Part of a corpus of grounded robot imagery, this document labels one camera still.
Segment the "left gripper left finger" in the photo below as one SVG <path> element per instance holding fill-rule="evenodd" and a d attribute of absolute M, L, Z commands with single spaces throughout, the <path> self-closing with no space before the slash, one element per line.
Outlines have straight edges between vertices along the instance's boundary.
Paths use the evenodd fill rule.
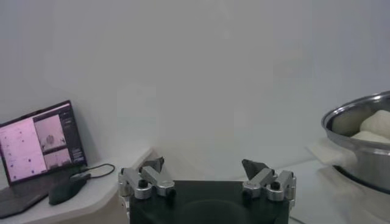
<path fill-rule="evenodd" d="M 176 195 L 175 182 L 162 174 L 164 157 L 144 162 L 140 168 L 122 168 L 118 174 L 118 183 L 123 196 L 133 195 L 137 200 L 151 198 L 152 191 L 164 198 Z"/>

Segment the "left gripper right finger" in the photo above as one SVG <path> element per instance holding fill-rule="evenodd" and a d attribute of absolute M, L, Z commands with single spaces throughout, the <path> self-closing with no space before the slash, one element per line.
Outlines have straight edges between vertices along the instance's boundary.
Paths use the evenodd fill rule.
<path fill-rule="evenodd" d="M 243 196 L 253 200 L 265 195 L 270 201 L 295 201 L 296 176 L 293 172 L 283 170 L 279 174 L 265 163 L 243 159 L 241 164 L 248 177 L 243 182 Z"/>

